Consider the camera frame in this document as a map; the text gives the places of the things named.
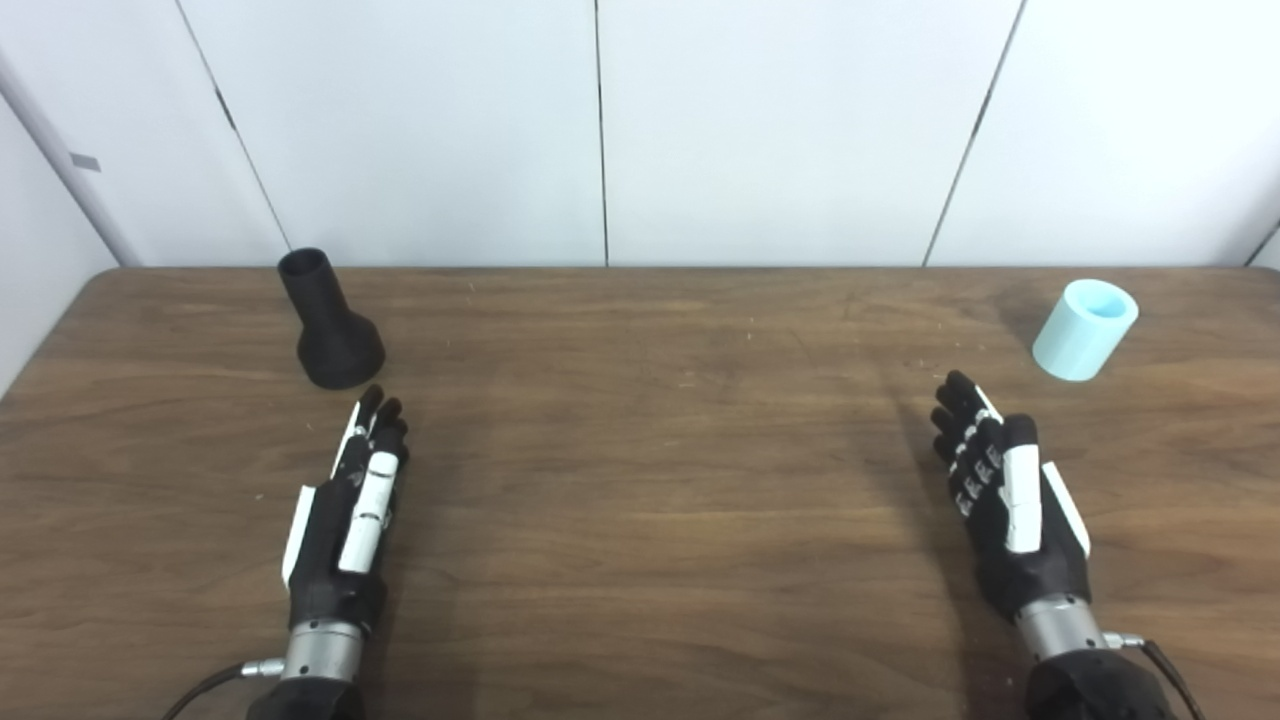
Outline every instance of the cyan plastic cup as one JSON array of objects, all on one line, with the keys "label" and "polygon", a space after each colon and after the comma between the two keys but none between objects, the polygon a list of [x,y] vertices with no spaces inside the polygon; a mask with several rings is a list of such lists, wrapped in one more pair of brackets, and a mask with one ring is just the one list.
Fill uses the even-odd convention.
[{"label": "cyan plastic cup", "polygon": [[1055,378],[1091,380],[1137,319],[1138,302],[1124,290],[1102,281],[1074,281],[1041,328],[1032,355]]}]

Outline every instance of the wooden table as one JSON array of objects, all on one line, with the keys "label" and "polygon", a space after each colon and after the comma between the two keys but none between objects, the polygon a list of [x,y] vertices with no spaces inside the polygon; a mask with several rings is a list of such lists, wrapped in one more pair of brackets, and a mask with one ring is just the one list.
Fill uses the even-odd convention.
[{"label": "wooden table", "polygon": [[[1082,275],[1143,315],[1069,384],[1027,347]],[[1103,625],[1157,638],[1210,717],[1280,716],[1280,275],[340,277],[412,425],[384,719],[1020,717],[929,451],[951,368],[1039,420]],[[357,395],[310,386],[296,337],[273,270],[86,288],[0,404],[0,714],[157,717],[283,651],[297,487]]]}]

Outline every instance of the black cone-shaped object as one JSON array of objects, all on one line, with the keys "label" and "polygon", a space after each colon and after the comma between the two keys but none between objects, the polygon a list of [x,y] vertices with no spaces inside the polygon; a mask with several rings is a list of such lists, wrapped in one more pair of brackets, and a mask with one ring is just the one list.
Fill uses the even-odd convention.
[{"label": "black cone-shaped object", "polygon": [[347,307],[329,258],[303,247],[282,258],[276,269],[302,319],[298,360],[311,382],[346,389],[378,374],[387,359],[383,340],[369,318]]}]

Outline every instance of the robotic hand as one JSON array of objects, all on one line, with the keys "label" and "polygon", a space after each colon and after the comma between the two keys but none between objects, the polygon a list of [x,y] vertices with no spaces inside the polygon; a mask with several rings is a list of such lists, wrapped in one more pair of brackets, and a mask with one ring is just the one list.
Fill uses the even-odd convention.
[{"label": "robotic hand", "polygon": [[1036,421],[1001,416],[977,384],[951,372],[938,387],[933,448],[977,553],[983,598],[1021,633],[1036,662],[1033,720],[1169,720],[1155,675],[1114,650],[1142,647],[1202,720],[1160,648],[1103,633],[1089,609],[1089,533],[1052,462],[1041,462]]},{"label": "robotic hand", "polygon": [[396,474],[408,461],[408,425],[399,413],[398,400],[384,404],[381,388],[370,386],[351,413],[329,480],[298,496],[282,571],[289,589],[285,656],[211,675],[164,720],[221,683],[255,676],[280,682],[252,703],[248,720],[364,720],[356,673],[387,603],[381,539],[394,510]]}]

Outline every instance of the black cable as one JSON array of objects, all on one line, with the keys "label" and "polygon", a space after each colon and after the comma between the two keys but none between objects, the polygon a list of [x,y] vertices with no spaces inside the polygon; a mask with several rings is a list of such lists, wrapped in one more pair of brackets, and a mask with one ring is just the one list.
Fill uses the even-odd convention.
[{"label": "black cable", "polygon": [[242,678],[241,669],[243,666],[244,666],[243,662],[237,662],[236,665],[232,665],[225,670],[219,670],[218,673],[214,673],[212,675],[205,678],[198,684],[196,684],[196,687],[187,691],[187,694],[178,698],[178,702],[173,703],[173,707],[169,708],[169,712],[165,712],[164,717],[161,717],[160,720],[173,720],[174,717],[178,716],[179,712],[182,712],[184,707],[191,705],[191,701],[207,693],[209,691],[216,688],[223,683],[229,683],[230,680],[241,679]]},{"label": "black cable", "polygon": [[1192,712],[1192,720],[1204,720],[1204,712],[1201,711],[1196,698],[1192,697],[1192,689],[1187,687],[1187,680],[1183,679],[1178,667],[1174,667],[1172,661],[1169,660],[1169,657],[1160,650],[1160,646],[1151,641],[1146,641],[1142,643],[1142,653],[1151,660],[1152,665],[1160,667],[1160,671],[1165,674],[1165,678],[1169,678],[1169,684],[1174,685],[1178,694],[1183,696],[1183,702],[1187,703],[1187,710],[1190,710]]}]

